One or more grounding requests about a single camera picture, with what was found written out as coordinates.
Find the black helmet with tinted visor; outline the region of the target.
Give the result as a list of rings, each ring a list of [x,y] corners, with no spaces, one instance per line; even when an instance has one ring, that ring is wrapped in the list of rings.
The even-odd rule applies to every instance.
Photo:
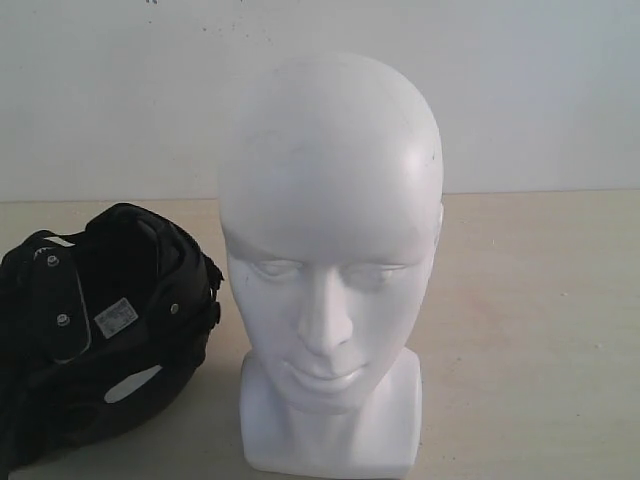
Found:
[[[206,356],[223,276],[180,226],[118,203],[1,261],[1,443],[93,443],[164,410]]]

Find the white mannequin head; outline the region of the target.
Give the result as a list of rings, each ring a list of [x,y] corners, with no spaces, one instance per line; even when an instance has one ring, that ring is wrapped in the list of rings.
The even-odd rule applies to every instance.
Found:
[[[441,228],[439,131],[392,67],[286,61],[239,106],[220,221],[252,353],[289,427],[352,434],[418,319]]]

